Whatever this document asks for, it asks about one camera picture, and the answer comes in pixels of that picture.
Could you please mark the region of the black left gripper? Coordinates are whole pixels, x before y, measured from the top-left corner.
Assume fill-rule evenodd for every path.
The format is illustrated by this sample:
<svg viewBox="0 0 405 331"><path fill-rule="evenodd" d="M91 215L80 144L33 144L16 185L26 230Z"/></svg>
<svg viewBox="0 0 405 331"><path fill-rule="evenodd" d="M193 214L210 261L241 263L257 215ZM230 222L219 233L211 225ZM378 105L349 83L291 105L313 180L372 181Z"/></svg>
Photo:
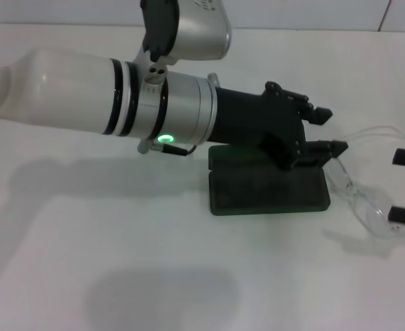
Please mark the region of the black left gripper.
<svg viewBox="0 0 405 331"><path fill-rule="evenodd" d="M216 88L209 141L265 152L281 170L322 168L348 149L345 141L307 141L302 120L322 126L333 115L309 98L269 81L261 94Z"/></svg>

